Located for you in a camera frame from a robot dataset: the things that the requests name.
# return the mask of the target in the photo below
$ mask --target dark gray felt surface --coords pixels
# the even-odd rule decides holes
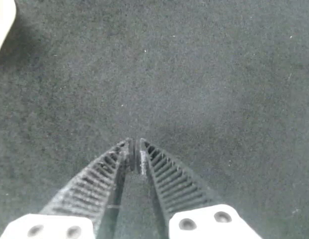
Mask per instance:
[[[263,238],[309,239],[309,0],[16,2],[0,233],[129,136],[177,155]],[[118,239],[151,211],[128,181]]]

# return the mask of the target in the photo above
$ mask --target gray carpet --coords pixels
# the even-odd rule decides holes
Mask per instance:
[[[129,136],[177,155],[263,238],[309,238],[309,0],[16,2],[0,234]]]

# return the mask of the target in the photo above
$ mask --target white mounting bracket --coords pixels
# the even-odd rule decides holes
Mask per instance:
[[[169,238],[261,239],[234,208],[222,204],[174,214]]]
[[[16,17],[14,0],[0,0],[0,48]]]
[[[0,239],[95,239],[88,218],[27,214],[6,227]]]

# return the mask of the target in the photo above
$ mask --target screw hole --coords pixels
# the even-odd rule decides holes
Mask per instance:
[[[27,236],[28,237],[34,237],[34,236],[38,235],[43,230],[43,228],[44,228],[43,225],[33,226],[31,229],[29,229]]]
[[[81,229],[79,226],[72,226],[67,230],[67,238],[76,239],[80,236]]]
[[[217,212],[214,214],[214,218],[218,223],[229,223],[232,221],[231,216],[225,212]]]
[[[185,218],[180,221],[179,227],[181,230],[191,231],[191,230],[196,229],[196,224],[190,218]]]

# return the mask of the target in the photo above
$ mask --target white object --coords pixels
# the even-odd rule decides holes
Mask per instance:
[[[0,48],[15,20],[16,5],[14,0],[0,0]]]
[[[170,239],[261,239],[228,205],[176,213],[169,221]]]
[[[0,239],[94,239],[88,218],[28,214],[5,229]]]

